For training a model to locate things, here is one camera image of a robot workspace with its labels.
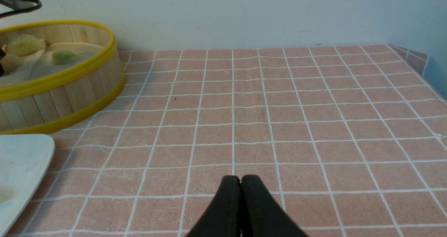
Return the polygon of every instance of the yellow rim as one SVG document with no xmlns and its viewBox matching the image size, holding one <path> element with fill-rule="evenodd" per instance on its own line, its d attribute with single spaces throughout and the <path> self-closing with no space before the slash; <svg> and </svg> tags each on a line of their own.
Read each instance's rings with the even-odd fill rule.
<svg viewBox="0 0 447 237">
<path fill-rule="evenodd" d="M 45 76 L 42 78 L 38 78 L 32 81 L 28 81 L 25 83 L 16 84 L 14 86 L 7 86 L 0 88 L 0 102 L 31 96 L 50 89 L 57 88 L 69 82 L 75 81 L 83 76 L 88 75 L 89 73 L 93 72 L 94 70 L 104 65 L 115 54 L 115 51 L 117 50 L 116 39 L 112 31 L 102 24 L 90 21 L 78 21 L 78 20 L 43 21 L 43 22 L 20 25 L 16 27 L 9 27 L 0 30 L 0 33 L 6 33 L 14 30 L 21 30 L 31 27 L 40 27 L 45 25 L 57 25 L 57 24 L 83 24 L 97 27 L 107 31 L 110 35 L 110 39 L 104 46 L 104 48 L 96 55 L 67 70 L 49 76 Z"/>
<path fill-rule="evenodd" d="M 85 107 L 82 110 L 79 110 L 76 113 L 71 114 L 70 116 L 63 117 L 61 119 L 49 122 L 47 124 L 41 124 L 34 127 L 24 128 L 21 130 L 0 132 L 0 134 L 26 134 L 26 133 L 50 134 L 65 129 L 67 127 L 70 127 L 73 124 L 76 124 L 80 121 L 83 121 L 84 119 L 89 118 L 90 116 L 94 115 L 95 113 L 99 112 L 107 105 L 109 105 L 121 93 L 125 83 L 126 83 L 126 77 L 123 71 L 118 84 L 109 93 L 107 93 L 107 95 L 103 96 L 101 99 L 97 100 L 90 106 Z"/>
</svg>

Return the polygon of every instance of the white wall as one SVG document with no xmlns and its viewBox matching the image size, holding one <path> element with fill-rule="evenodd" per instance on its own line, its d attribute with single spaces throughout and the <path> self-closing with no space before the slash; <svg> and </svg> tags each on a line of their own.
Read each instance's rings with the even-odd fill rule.
<svg viewBox="0 0 447 237">
<path fill-rule="evenodd" d="M 1 19 L 85 19 L 109 26 L 120 49 L 200 49 L 395 43 L 447 50 L 445 0 L 41 0 Z M 447 56 L 442 64 L 447 66 Z"/>
</svg>

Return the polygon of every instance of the bamboo steamer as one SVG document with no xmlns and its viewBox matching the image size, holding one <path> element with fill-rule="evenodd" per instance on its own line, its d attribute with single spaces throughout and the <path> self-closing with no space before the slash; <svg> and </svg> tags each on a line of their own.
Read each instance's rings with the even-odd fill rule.
<svg viewBox="0 0 447 237">
<path fill-rule="evenodd" d="M 0 45 L 22 34 L 49 45 L 91 43 L 102 48 L 66 70 L 0 87 L 0 134 L 56 132 L 102 110 L 123 90 L 123 66 L 107 27 L 88 21 L 26 24 L 0 30 Z"/>
</svg>

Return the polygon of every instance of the white plate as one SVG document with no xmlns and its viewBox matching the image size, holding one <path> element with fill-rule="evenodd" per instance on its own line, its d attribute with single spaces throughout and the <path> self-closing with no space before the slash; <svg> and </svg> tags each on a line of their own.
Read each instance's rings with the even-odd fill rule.
<svg viewBox="0 0 447 237">
<path fill-rule="evenodd" d="M 54 153 L 48 135 L 0 135 L 0 236 L 32 198 Z"/>
</svg>

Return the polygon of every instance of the grid pattern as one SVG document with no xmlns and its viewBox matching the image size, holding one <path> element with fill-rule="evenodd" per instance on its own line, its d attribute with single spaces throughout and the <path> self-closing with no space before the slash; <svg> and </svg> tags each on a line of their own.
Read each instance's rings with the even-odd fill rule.
<svg viewBox="0 0 447 237">
<path fill-rule="evenodd" d="M 9 236 L 184 236 L 245 174 L 310 236 L 447 236 L 447 105 L 389 46 L 121 56 Z"/>
</svg>

